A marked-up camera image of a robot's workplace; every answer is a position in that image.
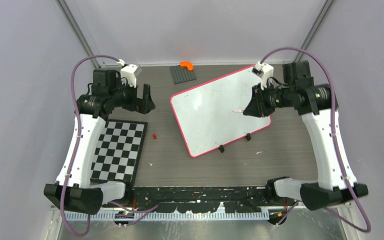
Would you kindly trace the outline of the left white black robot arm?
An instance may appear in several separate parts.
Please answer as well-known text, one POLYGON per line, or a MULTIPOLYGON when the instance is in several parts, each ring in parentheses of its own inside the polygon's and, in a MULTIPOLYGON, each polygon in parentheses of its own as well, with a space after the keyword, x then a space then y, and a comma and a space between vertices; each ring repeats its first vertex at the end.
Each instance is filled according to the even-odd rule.
POLYGON ((111 201, 121 207, 133 202, 131 183, 108 180, 92 185, 91 176, 96 146, 112 111, 122 108, 145 115, 156 107, 150 85, 144 84, 142 98, 137 96, 139 73, 132 64, 120 70, 96 69, 89 92, 75 99, 74 131, 66 159, 55 182, 43 190, 61 212, 95 215, 111 201))

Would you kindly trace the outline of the red capped white marker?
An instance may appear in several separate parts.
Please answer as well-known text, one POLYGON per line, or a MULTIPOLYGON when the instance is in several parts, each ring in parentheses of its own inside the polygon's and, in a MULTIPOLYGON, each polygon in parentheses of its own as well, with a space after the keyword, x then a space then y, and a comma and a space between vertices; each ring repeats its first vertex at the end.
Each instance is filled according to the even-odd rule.
POLYGON ((238 110, 233 110, 232 112, 233 112, 233 113, 243 113, 244 110, 242 110, 242 109, 238 109, 238 110))

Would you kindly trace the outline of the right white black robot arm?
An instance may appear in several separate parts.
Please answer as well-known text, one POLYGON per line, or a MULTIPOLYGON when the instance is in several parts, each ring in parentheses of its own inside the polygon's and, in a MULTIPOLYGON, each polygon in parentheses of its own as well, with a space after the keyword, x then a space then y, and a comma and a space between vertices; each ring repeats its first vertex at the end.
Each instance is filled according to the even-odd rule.
POLYGON ((338 124, 338 104, 331 86, 315 84, 306 60, 284 64, 282 70, 283 82, 279 82, 271 65, 254 65, 251 71, 260 82, 252 87, 251 100, 242 113, 262 118, 277 108, 293 108, 308 131, 317 180, 287 176, 270 179, 265 186, 267 202, 279 205, 284 199, 293 199, 309 210, 318 210, 367 196, 367 185, 357 181, 347 160, 338 124))

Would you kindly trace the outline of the pink framed whiteboard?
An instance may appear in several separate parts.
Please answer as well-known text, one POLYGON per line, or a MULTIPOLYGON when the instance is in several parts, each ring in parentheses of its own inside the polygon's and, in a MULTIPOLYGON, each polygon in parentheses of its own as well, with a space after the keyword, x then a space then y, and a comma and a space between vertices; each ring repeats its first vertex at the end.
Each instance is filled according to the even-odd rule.
POLYGON ((246 134, 269 127, 271 117, 257 118, 235 113, 244 110, 252 87, 260 78, 246 66, 216 79, 175 93, 170 105, 190 157, 197 158, 224 147, 246 134))

